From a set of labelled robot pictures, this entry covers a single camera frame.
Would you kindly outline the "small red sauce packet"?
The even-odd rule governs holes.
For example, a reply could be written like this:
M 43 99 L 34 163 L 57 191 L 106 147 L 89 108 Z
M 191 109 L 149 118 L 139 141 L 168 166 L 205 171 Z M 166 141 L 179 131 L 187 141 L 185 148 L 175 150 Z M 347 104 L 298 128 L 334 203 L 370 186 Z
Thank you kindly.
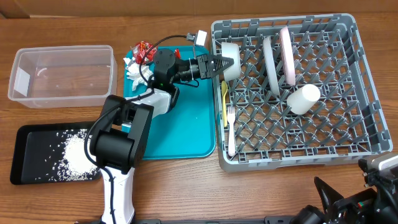
M 175 54 L 176 58 L 181 59 L 181 55 L 180 55 L 179 49 L 175 49 L 174 50 L 174 54 Z

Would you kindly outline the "grey bowl of rice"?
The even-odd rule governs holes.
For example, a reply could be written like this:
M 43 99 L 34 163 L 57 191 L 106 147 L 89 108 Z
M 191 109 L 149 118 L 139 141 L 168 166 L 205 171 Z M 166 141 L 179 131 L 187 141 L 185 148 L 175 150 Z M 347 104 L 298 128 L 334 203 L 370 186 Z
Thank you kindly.
M 229 42 L 222 42 L 221 56 L 233 59 L 233 64 L 224 71 L 225 82 L 239 78 L 241 74 L 239 45 Z

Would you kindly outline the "red snack wrapper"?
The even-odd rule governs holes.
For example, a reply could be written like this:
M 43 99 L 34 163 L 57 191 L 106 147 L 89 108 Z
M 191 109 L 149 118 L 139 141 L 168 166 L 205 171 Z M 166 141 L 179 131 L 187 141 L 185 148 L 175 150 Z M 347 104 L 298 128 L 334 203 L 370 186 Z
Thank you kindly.
M 151 63 L 154 59 L 154 55 L 157 52 L 157 47 L 154 47 L 146 56 L 143 58 L 149 49 L 153 47 L 152 44 L 146 41 L 140 41 L 132 49 L 132 56 L 137 64 L 142 63 L 143 65 Z

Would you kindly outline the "white napkin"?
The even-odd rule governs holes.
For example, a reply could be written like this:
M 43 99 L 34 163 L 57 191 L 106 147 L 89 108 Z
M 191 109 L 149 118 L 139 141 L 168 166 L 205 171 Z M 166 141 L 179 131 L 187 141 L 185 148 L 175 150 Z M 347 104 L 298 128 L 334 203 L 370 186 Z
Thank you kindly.
M 147 83 L 144 81 L 144 79 L 141 77 L 141 73 L 143 74 L 144 78 L 146 80 L 149 80 L 149 77 L 153 74 L 153 72 L 150 70 L 148 65 L 142 65 L 141 66 L 141 72 L 139 71 L 139 64 L 134 61 L 133 58 L 123 58 L 126 66 L 125 68 L 127 69 L 127 79 L 132 80 L 132 91 L 135 91 L 136 88 L 140 85 L 143 84 L 147 86 Z

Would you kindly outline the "white round plate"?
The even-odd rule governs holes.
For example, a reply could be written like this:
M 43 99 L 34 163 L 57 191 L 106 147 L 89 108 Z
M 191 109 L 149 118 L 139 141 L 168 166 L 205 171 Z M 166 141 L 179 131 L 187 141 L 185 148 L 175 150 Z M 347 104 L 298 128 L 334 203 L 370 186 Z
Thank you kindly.
M 278 79 L 277 79 L 277 74 L 276 74 L 276 69 L 275 69 L 275 63 L 274 63 L 274 58 L 273 58 L 273 51 L 271 47 L 271 38 L 266 37 L 263 40 L 263 53 L 264 53 L 264 61 L 266 65 L 266 70 L 267 70 L 267 77 L 269 80 L 269 85 L 271 92 L 275 94 L 276 96 L 280 95 L 279 91 L 279 85 L 278 85 Z

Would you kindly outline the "pink round plate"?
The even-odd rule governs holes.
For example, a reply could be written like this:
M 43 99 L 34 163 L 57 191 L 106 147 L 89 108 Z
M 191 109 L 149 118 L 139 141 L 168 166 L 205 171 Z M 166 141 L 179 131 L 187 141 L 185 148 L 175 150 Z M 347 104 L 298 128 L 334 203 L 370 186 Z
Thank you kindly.
M 290 34 L 288 27 L 285 26 L 279 32 L 280 49 L 282 54 L 282 61 L 284 63 L 284 74 L 286 82 L 289 85 L 295 85 L 295 67 L 294 55 L 292 51 L 292 43 L 290 41 Z

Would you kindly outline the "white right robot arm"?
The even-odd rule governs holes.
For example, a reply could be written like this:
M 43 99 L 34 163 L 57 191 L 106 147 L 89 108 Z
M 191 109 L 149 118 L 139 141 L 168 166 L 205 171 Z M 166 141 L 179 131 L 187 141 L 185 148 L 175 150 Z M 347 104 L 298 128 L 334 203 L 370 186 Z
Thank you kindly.
M 314 178 L 323 209 L 312 205 L 291 223 L 397 223 L 397 154 L 385 152 L 359 159 L 365 190 L 344 197 L 319 177 Z

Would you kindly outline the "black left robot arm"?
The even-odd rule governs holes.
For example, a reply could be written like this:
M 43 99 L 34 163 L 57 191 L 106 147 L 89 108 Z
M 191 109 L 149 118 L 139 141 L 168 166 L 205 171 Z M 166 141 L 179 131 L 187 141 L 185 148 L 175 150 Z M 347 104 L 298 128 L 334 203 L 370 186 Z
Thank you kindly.
M 107 97 L 101 116 L 87 132 L 84 150 L 104 178 L 104 212 L 100 223 L 133 223 L 134 170 L 144 156 L 152 119 L 171 111 L 180 81 L 197 81 L 223 74 L 235 79 L 240 73 L 239 51 L 222 47 L 221 54 L 203 54 L 181 60 L 170 49 L 158 50 L 153 59 L 154 76 L 148 89 L 134 98 Z

